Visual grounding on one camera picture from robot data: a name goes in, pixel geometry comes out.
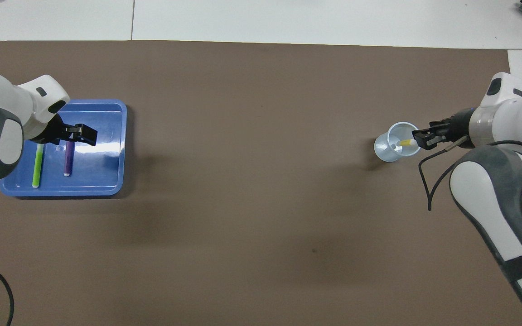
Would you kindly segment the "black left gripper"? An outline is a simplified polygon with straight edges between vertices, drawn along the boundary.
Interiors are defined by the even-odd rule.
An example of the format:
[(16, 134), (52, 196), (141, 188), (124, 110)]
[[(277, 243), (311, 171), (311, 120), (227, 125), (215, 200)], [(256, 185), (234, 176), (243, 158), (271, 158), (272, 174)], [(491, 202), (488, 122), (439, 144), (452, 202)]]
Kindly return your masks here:
[(35, 136), (35, 143), (53, 143), (59, 145), (60, 140), (67, 142), (80, 142), (90, 146), (96, 146), (97, 130), (85, 125), (65, 124), (60, 115), (56, 114), (42, 130), (40, 134)]

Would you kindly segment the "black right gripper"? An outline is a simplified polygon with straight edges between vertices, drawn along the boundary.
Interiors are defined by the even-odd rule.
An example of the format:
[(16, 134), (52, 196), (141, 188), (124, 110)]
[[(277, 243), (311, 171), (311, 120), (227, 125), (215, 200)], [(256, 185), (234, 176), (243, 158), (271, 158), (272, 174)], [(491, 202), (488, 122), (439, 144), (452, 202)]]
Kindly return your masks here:
[(413, 130), (412, 136), (416, 144), (423, 150), (434, 149), (442, 142), (452, 142), (467, 136), (467, 140), (458, 145), (463, 149), (472, 148), (469, 124), (472, 118), (472, 109), (461, 110), (449, 118), (433, 120), (427, 129)]

